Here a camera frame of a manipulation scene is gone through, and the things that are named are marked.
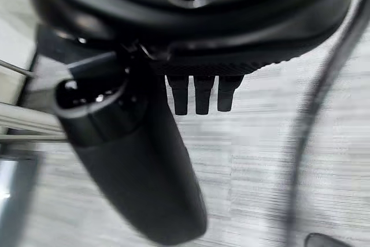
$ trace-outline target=metal frame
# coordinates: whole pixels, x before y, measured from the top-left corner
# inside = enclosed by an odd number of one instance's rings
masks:
[[[0,60],[0,67],[20,73],[28,78],[35,78],[33,72],[26,71]],[[0,135],[1,143],[12,142],[65,142],[66,136],[58,120],[51,114],[22,108],[0,102],[0,127],[16,130],[41,132],[44,135]]]

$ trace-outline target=black hose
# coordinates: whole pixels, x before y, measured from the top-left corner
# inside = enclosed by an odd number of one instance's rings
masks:
[[[327,59],[321,76],[314,82],[313,88],[307,94],[307,106],[300,111],[293,128],[296,144],[293,146],[295,156],[291,173],[290,203],[286,219],[286,246],[293,247],[293,229],[295,227],[297,193],[299,186],[299,169],[302,158],[312,132],[317,115],[337,80],[343,66],[351,56],[356,44],[360,41],[370,21],[370,0],[360,0],[357,10],[334,51]]]

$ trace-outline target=chrome bar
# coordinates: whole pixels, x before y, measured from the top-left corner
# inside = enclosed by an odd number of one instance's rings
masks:
[[[17,142],[67,142],[65,135],[0,135],[0,144]]]
[[[14,65],[12,65],[10,63],[7,63],[7,62],[5,62],[5,61],[3,61],[1,59],[0,59],[0,66],[4,67],[6,69],[9,69],[9,70],[11,70],[13,72],[17,72],[17,73],[20,73],[22,75],[25,75],[25,76],[27,76],[29,78],[35,78],[36,77],[36,75],[33,72],[26,71],[25,69],[22,69],[22,68],[19,68],[17,66],[14,66]]]
[[[53,115],[1,102],[0,126],[45,134],[63,134],[58,120]]]

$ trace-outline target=black plastic housing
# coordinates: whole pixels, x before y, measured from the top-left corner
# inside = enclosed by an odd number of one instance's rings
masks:
[[[144,44],[159,75],[244,75],[329,38],[351,0],[244,0],[196,10],[133,0],[32,0],[41,19],[74,36]]]
[[[104,98],[102,86],[61,83],[54,112],[117,211],[150,240],[181,244],[206,231],[202,193],[160,86],[135,80],[126,76]]]

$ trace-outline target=black plastic device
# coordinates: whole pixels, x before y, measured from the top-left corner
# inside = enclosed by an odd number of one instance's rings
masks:
[[[174,245],[205,232],[206,212],[164,76],[176,114],[187,114],[189,76],[197,114],[208,114],[216,76],[228,112],[245,75],[323,43],[352,0],[32,1],[40,54],[75,78],[53,108],[77,155],[139,231]]]

